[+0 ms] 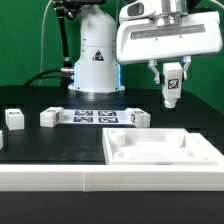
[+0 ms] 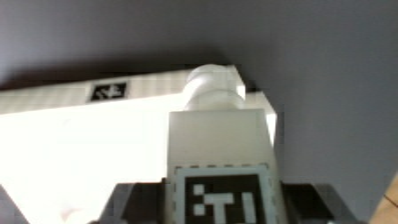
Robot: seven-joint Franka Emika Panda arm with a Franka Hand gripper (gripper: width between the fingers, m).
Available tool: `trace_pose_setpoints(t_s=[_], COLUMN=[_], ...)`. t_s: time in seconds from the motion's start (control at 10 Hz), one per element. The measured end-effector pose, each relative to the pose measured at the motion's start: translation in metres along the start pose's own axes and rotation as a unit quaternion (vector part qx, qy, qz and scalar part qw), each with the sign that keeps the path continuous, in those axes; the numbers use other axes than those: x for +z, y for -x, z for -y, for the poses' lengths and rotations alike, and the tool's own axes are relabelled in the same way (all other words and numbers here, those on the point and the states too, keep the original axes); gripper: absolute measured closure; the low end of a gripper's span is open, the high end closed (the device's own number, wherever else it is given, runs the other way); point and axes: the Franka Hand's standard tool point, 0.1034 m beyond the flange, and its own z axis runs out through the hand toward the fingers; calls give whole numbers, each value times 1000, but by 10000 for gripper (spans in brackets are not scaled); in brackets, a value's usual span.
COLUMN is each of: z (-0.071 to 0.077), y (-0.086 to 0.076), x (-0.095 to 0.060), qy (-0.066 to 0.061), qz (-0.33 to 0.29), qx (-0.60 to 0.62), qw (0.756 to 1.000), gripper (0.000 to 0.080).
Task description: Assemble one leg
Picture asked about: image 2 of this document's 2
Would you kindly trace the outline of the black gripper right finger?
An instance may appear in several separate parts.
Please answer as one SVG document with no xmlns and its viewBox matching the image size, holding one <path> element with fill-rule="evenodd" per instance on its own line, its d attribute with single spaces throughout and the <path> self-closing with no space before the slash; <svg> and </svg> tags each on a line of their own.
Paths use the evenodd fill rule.
<svg viewBox="0 0 398 224">
<path fill-rule="evenodd" d="M 283 183 L 290 224 L 359 224 L 331 184 Z"/>
</svg>

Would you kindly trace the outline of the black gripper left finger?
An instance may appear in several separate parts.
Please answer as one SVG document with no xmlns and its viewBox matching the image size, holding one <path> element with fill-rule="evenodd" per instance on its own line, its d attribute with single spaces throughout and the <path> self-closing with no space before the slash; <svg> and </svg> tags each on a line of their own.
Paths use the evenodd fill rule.
<svg viewBox="0 0 398 224">
<path fill-rule="evenodd" d="M 164 224 L 164 184 L 119 183 L 89 224 Z"/>
</svg>

